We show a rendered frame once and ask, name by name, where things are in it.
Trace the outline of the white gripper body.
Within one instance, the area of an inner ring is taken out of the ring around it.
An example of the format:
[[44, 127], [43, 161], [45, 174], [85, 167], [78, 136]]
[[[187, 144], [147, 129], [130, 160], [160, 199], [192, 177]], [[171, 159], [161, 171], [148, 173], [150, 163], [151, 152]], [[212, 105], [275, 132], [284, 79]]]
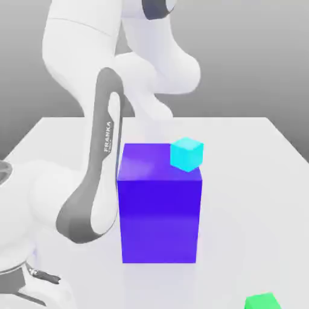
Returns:
[[59, 284], [39, 279], [30, 280], [19, 293], [44, 302], [45, 306], [16, 295], [0, 294], [0, 309], [75, 309], [71, 288], [63, 280]]

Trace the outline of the small green cube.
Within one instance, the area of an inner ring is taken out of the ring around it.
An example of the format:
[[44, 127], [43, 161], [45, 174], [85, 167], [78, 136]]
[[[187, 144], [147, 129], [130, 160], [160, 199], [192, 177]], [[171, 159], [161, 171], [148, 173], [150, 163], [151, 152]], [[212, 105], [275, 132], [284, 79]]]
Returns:
[[282, 309], [273, 293], [249, 296], [245, 300], [244, 309]]

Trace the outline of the large blue box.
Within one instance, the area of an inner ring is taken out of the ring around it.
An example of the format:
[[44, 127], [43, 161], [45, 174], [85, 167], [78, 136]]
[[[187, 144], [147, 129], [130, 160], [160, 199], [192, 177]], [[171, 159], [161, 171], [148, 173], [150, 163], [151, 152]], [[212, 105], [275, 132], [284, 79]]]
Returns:
[[126, 143], [118, 174], [124, 263], [194, 263], [202, 175], [170, 165], [169, 144]]

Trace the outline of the small cyan cube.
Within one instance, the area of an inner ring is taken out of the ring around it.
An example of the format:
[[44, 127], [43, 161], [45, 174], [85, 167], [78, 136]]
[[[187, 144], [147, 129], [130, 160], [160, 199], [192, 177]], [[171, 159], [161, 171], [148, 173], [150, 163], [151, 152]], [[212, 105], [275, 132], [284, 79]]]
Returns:
[[204, 143], [184, 137], [170, 144], [170, 165], [191, 172], [203, 162]]

